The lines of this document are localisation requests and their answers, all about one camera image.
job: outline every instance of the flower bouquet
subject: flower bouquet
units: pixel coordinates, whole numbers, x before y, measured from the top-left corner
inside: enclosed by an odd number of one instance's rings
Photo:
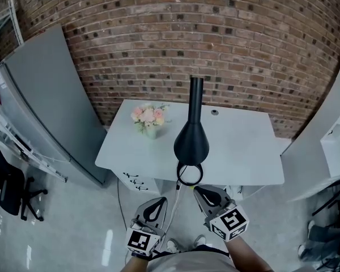
[[[145,133],[151,139],[155,139],[158,127],[165,123],[164,111],[168,107],[169,105],[164,104],[160,107],[155,107],[147,103],[136,107],[131,113],[131,118],[134,120],[139,132]]]

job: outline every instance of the black ring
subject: black ring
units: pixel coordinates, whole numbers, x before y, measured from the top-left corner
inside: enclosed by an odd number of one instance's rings
[[[198,179],[197,182],[195,183],[188,183],[188,182],[185,182],[183,181],[181,178],[180,178],[180,171],[182,169],[182,167],[184,167],[185,164],[182,164],[181,162],[179,162],[177,164],[177,168],[176,168],[176,175],[177,175],[177,180],[179,180],[179,182],[181,182],[182,184],[186,185],[186,186],[193,186],[193,185],[197,185],[199,182],[202,181],[203,179],[203,168],[202,168],[202,165],[201,164],[198,164],[198,165],[194,165],[196,168],[198,168],[199,172],[200,172],[200,177]]]

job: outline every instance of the dark pants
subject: dark pants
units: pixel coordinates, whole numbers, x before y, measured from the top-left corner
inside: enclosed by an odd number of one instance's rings
[[[340,246],[340,228],[313,226],[305,244],[305,251],[300,256],[303,262],[321,261],[338,257]]]
[[[212,248],[212,247],[208,247],[207,245],[197,246],[195,249],[187,251],[187,252],[193,252],[193,251],[214,252],[214,253],[220,253],[220,254],[223,254],[223,255],[229,257],[229,254],[227,252],[224,252],[222,250],[218,250],[218,249],[215,249],[215,248]],[[160,258],[160,257],[168,256],[168,255],[173,255],[173,253],[170,253],[170,252],[161,252],[161,253],[157,254],[156,256],[154,256],[152,258],[152,260]]]

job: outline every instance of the flower vase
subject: flower vase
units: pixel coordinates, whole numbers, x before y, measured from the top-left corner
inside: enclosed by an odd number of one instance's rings
[[[156,135],[158,132],[157,126],[151,125],[149,127],[145,127],[146,136],[150,139],[156,139]]]

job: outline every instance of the drawer handle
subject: drawer handle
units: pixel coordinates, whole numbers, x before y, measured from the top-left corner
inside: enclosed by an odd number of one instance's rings
[[[123,172],[123,174],[124,174],[125,176],[127,176],[128,178],[130,178],[130,177],[138,177],[138,175],[129,175],[129,174],[126,173],[126,172]]]
[[[142,183],[140,183],[140,182],[136,182],[136,179],[134,179],[134,180],[130,180],[130,182],[132,182],[133,184],[143,185],[143,182],[142,182]]]
[[[148,190],[148,188],[141,188],[141,186],[136,186],[136,188],[138,189],[138,190]]]

